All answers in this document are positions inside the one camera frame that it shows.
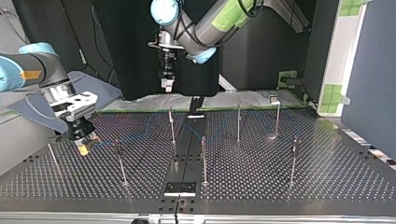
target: black backdrop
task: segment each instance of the black backdrop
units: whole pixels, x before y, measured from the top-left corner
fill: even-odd
[[[94,0],[100,27],[92,21],[92,0],[13,0],[30,40],[51,43],[67,71],[83,69],[92,76],[99,74],[108,79],[111,67],[100,57],[101,51],[105,60],[114,64],[117,76],[112,84],[120,84],[126,100],[163,92],[157,76],[157,51],[147,46],[154,38],[153,31],[158,29],[149,15],[150,2]],[[186,0],[187,11],[198,21],[215,2]],[[316,0],[296,2],[312,22]],[[93,26],[99,50],[94,45]],[[218,73],[240,91],[275,89],[279,71],[298,69],[299,77],[304,76],[309,38],[309,33],[295,34],[286,21],[265,8],[259,18],[239,31],[224,49],[219,49],[220,56],[216,55],[211,62],[197,65],[179,60],[175,90],[185,95],[215,95]],[[84,66],[79,49],[97,74]]]
[[[158,50],[148,47],[159,26],[149,13],[151,1],[96,0],[95,8],[116,68],[120,87],[128,100],[161,92]],[[200,20],[211,0],[187,0],[186,11]],[[219,88],[219,54],[204,65],[181,58],[177,62],[175,91],[188,96],[214,96]]]

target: green tape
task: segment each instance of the green tape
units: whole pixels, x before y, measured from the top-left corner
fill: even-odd
[[[335,114],[338,105],[342,102],[342,85],[325,85],[321,98],[320,113]]]
[[[0,114],[0,118],[6,117],[6,116],[11,116],[11,115],[18,115],[18,113],[14,112],[14,111],[7,111],[7,112]]]
[[[242,1],[247,10],[253,7],[253,0]],[[212,21],[212,25],[218,30],[228,32],[234,26],[241,28],[248,21],[248,16],[245,15],[238,0],[228,0],[219,15]]]
[[[361,11],[363,0],[343,0],[340,9],[340,17],[358,16]]]

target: black panel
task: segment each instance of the black panel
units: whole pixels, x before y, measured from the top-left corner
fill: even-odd
[[[343,123],[396,158],[396,2],[373,1],[366,9],[346,96]]]
[[[304,73],[304,84],[315,100],[320,95],[338,5],[338,0],[318,0],[316,3]]]
[[[99,24],[95,24],[98,49],[96,49],[94,45],[95,35],[93,31],[92,1],[62,0],[62,3],[64,4],[64,9],[76,32],[76,38],[81,45],[86,61],[97,70],[103,79],[107,80],[111,69],[107,63],[112,65],[112,61],[107,50],[105,37],[99,21]],[[100,50],[106,61],[100,57],[98,50]],[[86,71],[97,77],[89,68],[87,68]],[[113,77],[112,83],[117,83],[116,81],[116,78]]]
[[[84,67],[78,42],[59,0],[13,0],[21,24],[32,43],[50,43],[66,71]]]
[[[95,1],[96,10],[120,87],[127,100],[137,99],[154,92],[163,92],[158,78],[160,61],[158,51],[148,47],[159,26],[149,13],[151,1]],[[198,21],[213,1],[186,1],[186,11]],[[180,71],[175,91],[184,95],[213,96],[218,91],[219,58],[205,65],[193,64],[186,59],[177,63]]]
[[[275,89],[278,73],[297,67],[296,38],[294,30],[266,7],[224,46],[223,75],[238,90]]]

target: cable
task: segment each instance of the cable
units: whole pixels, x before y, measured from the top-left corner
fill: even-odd
[[[39,115],[39,116],[41,116],[41,117],[43,117],[44,119],[57,119],[56,117],[54,118],[54,117],[49,117],[49,116],[47,116],[47,115],[44,115],[44,114],[42,114],[40,111],[38,111],[33,105],[32,105],[32,103],[30,103],[30,100],[29,100],[29,95],[33,95],[33,94],[31,94],[31,93],[27,93],[26,95],[25,95],[25,100],[26,100],[26,103]]]
[[[95,10],[94,10],[93,2],[92,2],[92,15],[93,15],[93,19],[95,20],[96,24],[98,24],[98,26],[102,27],[101,23],[96,18],[96,13],[95,13]]]
[[[188,125],[187,123],[184,123],[183,125],[186,126],[188,129],[192,130],[192,132],[198,137],[198,139],[202,141],[202,137],[190,125]]]
[[[295,9],[295,7],[296,7],[296,0],[293,1],[293,6],[291,8],[291,16],[290,16],[290,27],[291,28],[292,28],[293,20],[294,20],[294,9]],[[293,49],[294,49],[294,51],[293,51],[294,52],[294,61],[297,61],[296,52],[295,52],[296,50],[295,50],[295,48],[293,48]],[[317,103],[315,103],[314,98],[312,98],[311,94],[309,94],[308,90],[306,89],[306,86],[304,84],[303,79],[301,77],[299,77],[299,79],[301,80],[301,84],[303,86],[303,89],[304,89],[305,93],[308,95],[309,98],[311,98],[312,103],[315,105],[315,107],[318,108],[318,105],[317,105]]]
[[[99,50],[99,47],[98,47],[98,40],[97,40],[97,35],[96,35],[96,23],[98,23],[98,25],[100,26],[100,27],[102,27],[100,24],[99,24],[99,22],[95,19],[95,14],[94,14],[94,12],[95,12],[95,9],[94,9],[94,4],[93,4],[93,1],[92,1],[92,27],[93,27],[93,39],[94,39],[94,44],[95,44],[95,48],[96,48],[96,51],[99,53],[99,56],[102,58],[102,60],[103,60],[103,62],[105,62],[105,64],[107,64],[107,66],[109,66],[110,68],[114,68],[113,67],[113,65],[111,64],[111,63],[109,63],[106,59],[105,59],[105,57],[103,56],[103,54],[102,54],[102,52]]]
[[[317,105],[317,103],[315,102],[314,98],[312,98],[312,96],[309,94],[308,90],[306,89],[303,79],[300,78],[300,80],[301,80],[301,84],[302,84],[302,86],[303,86],[303,88],[304,88],[305,93],[308,95],[309,98],[311,98],[312,103],[314,104],[314,106],[315,106],[316,108],[318,108],[318,105]]]
[[[24,39],[24,38],[20,35],[20,33],[17,31],[17,29],[15,28],[15,26],[12,24],[12,22],[7,18],[7,15],[6,15],[6,13],[9,13],[9,14],[11,14],[12,16],[14,16],[17,20],[21,21],[21,20],[20,20],[20,17],[17,15],[17,13],[15,13],[14,11],[11,11],[11,10],[9,10],[9,9],[7,9],[7,8],[3,8],[3,7],[0,7],[0,12],[1,12],[1,15],[3,15],[3,18],[4,18],[4,20],[6,21],[6,23],[8,23],[8,25],[12,28],[12,30],[15,32],[15,34],[17,34],[18,38],[19,38],[25,45],[28,45],[28,44],[29,44],[29,40],[28,40],[27,36],[26,36],[26,39]]]
[[[204,44],[202,41],[199,40],[199,38],[196,36],[196,33],[194,31],[194,35],[189,31],[189,27],[186,25],[186,22],[184,22],[183,17],[181,16],[179,18],[179,20],[181,20],[181,23],[183,24],[183,28],[186,32],[186,34],[199,46],[206,48],[206,49],[211,49],[211,48],[218,48],[218,47],[222,47],[224,46],[232,37],[233,35],[235,35],[236,31],[238,31],[238,28],[234,28],[233,33],[223,42],[217,44],[217,45],[207,45]]]
[[[291,16],[290,16],[290,27],[293,27],[293,20],[294,20],[294,9],[296,7],[296,0],[293,2],[293,6],[291,8]]]
[[[107,83],[110,83],[113,81],[113,77],[116,74],[116,70],[113,68],[110,70],[110,72],[108,73],[108,79],[107,79]]]
[[[262,9],[264,8],[264,0],[262,0],[262,5],[260,6],[259,9],[257,9],[257,0],[253,0],[253,6],[251,8],[251,10],[249,11],[245,4],[243,3],[243,0],[238,0],[239,6],[242,8],[242,10],[244,11],[245,15],[247,15],[250,18],[256,18],[257,16],[260,15],[260,13],[262,12]]]

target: gray robot arm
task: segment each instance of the gray robot arm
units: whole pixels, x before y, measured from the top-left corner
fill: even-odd
[[[0,53],[0,92],[17,91],[35,84],[40,87],[56,118],[67,124],[67,135],[77,145],[80,154],[87,155],[97,136],[93,124],[84,116],[95,111],[98,96],[89,91],[75,91],[50,44],[27,45],[20,48],[20,54]],[[33,108],[28,97],[26,101]]]
[[[151,15],[196,63],[207,62],[217,43],[258,14],[262,0],[218,0],[198,24],[182,9],[181,0],[153,0]]]

